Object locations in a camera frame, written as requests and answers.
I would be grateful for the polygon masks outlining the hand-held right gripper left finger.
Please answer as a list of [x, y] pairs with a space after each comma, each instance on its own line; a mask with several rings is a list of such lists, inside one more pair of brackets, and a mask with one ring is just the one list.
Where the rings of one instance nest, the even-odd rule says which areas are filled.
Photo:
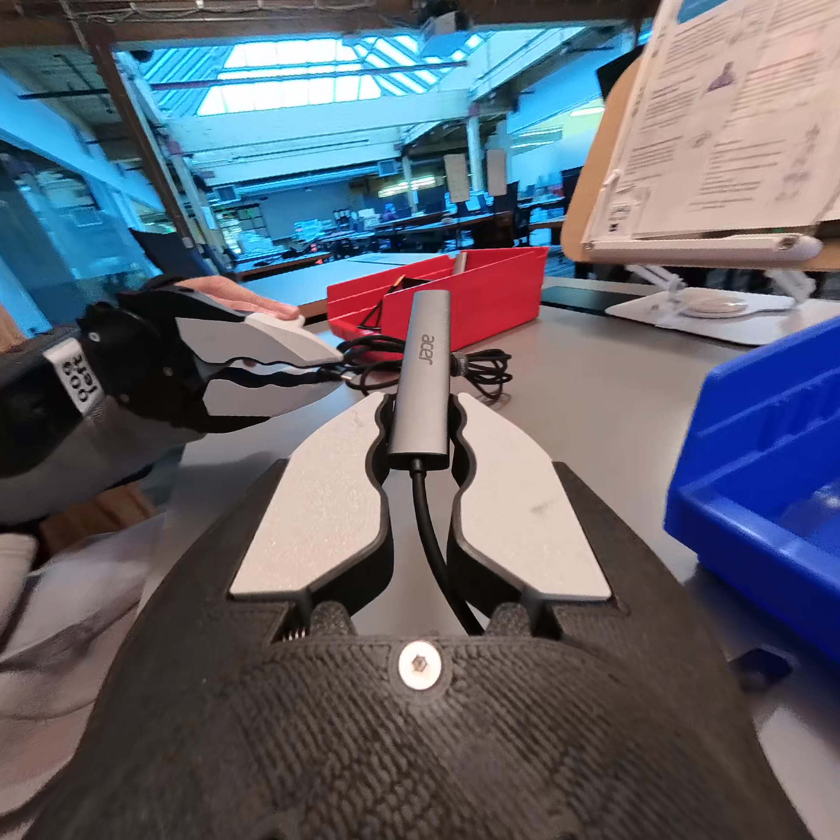
[[353, 615], [389, 585], [387, 433], [393, 396], [369, 395], [288, 459], [229, 588], [238, 601], [337, 602]]

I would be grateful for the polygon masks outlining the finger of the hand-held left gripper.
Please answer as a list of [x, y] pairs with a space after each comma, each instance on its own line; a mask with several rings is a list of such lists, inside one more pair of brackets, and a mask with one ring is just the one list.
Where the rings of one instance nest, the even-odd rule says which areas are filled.
[[175, 320], [181, 340], [202, 361], [228, 364], [252, 360], [259, 364], [320, 366], [337, 364], [342, 353], [305, 330], [300, 321], [282, 321], [261, 312], [236, 321], [199, 318]]
[[328, 396], [343, 384], [330, 366], [204, 363], [203, 431], [225, 434], [292, 413]]

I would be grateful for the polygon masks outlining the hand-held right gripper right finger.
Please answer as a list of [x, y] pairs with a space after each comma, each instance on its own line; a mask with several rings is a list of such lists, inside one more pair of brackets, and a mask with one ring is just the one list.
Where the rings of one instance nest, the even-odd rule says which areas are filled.
[[486, 617], [508, 603], [530, 617], [550, 606], [608, 604], [613, 590], [551, 457], [467, 393], [451, 398], [449, 430], [456, 593]]

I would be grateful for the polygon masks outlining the grey usb hub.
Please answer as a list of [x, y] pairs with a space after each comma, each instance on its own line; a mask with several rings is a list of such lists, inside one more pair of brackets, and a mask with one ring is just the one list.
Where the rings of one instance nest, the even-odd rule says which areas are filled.
[[395, 394], [388, 462], [408, 471], [448, 467], [450, 293], [420, 290], [413, 297], [400, 380]]

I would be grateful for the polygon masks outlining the red plastic bin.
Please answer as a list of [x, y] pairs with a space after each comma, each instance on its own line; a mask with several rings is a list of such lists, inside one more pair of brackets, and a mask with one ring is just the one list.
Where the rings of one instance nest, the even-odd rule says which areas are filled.
[[451, 347], [461, 350], [539, 315], [548, 247], [468, 249], [466, 270], [452, 276], [455, 256], [379, 269], [331, 285], [327, 317], [343, 340], [383, 335], [403, 340], [418, 291], [450, 293]]

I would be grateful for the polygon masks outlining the grey desk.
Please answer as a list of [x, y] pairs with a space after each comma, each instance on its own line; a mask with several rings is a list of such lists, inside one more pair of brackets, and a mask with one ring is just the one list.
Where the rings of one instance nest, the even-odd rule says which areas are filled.
[[[714, 626], [728, 656], [767, 645], [798, 667], [755, 698], [753, 719], [773, 771], [814, 838], [838, 838], [838, 674], [727, 586], [696, 571], [695, 554], [663, 530], [666, 491], [707, 373], [737, 358], [728, 345], [614, 318], [541, 307], [537, 319], [480, 345], [511, 354], [497, 406], [567, 464], [656, 552]], [[309, 406], [186, 447], [143, 592], [148, 600], [189, 546], [268, 466], [358, 400], [346, 385]], [[385, 483], [395, 569], [354, 618], [362, 634], [464, 635], [427, 567], [410, 481]]]

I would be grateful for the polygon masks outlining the person's left hand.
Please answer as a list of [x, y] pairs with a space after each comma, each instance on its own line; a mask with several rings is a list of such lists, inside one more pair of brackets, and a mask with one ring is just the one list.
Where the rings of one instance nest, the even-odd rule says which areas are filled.
[[281, 321], [296, 321], [301, 317], [299, 308], [261, 297], [223, 276], [178, 280], [175, 285], [202, 293], [220, 305], [238, 312], [262, 313]]

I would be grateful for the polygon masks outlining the blue plastic bin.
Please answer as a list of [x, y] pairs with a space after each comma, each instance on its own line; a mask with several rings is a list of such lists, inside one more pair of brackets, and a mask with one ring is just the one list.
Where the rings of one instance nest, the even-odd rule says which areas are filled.
[[838, 318], [714, 368], [664, 528], [700, 565], [839, 660]]

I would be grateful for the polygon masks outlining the person's pale clothing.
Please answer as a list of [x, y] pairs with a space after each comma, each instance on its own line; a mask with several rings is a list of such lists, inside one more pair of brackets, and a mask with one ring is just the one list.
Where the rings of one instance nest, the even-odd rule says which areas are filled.
[[72, 761], [131, 629], [162, 524], [137, 485], [2, 529], [1, 837]]

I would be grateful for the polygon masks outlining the wooden document stand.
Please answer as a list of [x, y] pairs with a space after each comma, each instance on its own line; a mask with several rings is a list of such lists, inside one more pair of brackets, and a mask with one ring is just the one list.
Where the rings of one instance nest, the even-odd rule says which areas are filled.
[[[647, 283], [648, 295], [609, 307], [606, 313], [650, 327], [691, 334], [752, 349], [782, 340], [824, 322], [838, 325], [838, 302], [805, 295], [807, 270], [838, 270], [838, 237], [817, 239], [800, 231], [736, 233], [712, 236], [611, 239], [595, 241], [589, 227], [602, 199], [617, 184], [610, 163], [625, 116], [632, 110], [636, 78], [643, 61], [636, 58], [616, 80], [605, 100], [578, 185], [563, 222], [561, 245], [576, 262], [619, 265]], [[782, 296], [764, 293], [707, 291], [715, 301], [742, 302], [738, 311], [707, 312], [692, 307], [685, 288], [685, 272], [698, 269], [759, 270], [780, 275]]]

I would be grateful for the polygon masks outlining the ceiling projector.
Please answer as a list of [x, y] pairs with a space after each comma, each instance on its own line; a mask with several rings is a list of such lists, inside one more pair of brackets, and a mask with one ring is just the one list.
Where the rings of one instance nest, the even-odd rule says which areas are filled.
[[469, 18], [461, 11], [432, 15], [423, 23], [418, 38], [418, 55], [423, 59], [449, 60], [470, 38]]

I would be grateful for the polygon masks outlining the black monitor panel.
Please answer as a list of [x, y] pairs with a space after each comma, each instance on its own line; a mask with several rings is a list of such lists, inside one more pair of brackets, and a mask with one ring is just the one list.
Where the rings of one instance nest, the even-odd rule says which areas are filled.
[[637, 45], [596, 69], [595, 75], [604, 102], [608, 99], [612, 89], [624, 71], [644, 53], [644, 49], [645, 45]]

